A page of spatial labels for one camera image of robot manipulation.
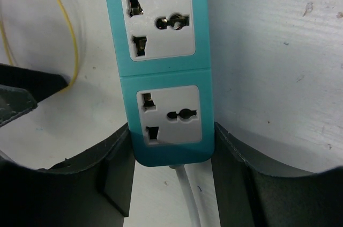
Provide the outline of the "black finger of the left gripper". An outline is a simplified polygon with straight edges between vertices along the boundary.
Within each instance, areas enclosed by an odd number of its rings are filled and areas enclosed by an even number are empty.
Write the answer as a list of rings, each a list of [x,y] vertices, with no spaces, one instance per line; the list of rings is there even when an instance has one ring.
[[[68,86],[58,74],[1,64],[1,126],[35,110]]]

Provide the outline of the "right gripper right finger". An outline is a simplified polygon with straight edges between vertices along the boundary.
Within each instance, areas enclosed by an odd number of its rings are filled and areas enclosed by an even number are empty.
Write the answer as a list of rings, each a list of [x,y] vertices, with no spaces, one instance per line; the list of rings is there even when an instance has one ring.
[[[342,226],[342,167],[300,170],[214,126],[211,164],[221,226]]]

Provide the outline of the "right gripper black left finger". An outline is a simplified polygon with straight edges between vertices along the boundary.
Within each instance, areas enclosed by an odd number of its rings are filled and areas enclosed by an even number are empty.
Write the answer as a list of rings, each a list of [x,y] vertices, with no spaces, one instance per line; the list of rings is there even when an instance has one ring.
[[[135,158],[127,125],[49,169],[1,158],[1,226],[122,226]]]

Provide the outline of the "teal power strip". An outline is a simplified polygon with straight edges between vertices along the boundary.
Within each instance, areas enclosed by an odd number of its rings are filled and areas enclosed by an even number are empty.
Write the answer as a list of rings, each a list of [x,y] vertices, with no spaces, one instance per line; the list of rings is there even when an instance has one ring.
[[[207,0],[106,0],[135,159],[148,167],[214,153]]]

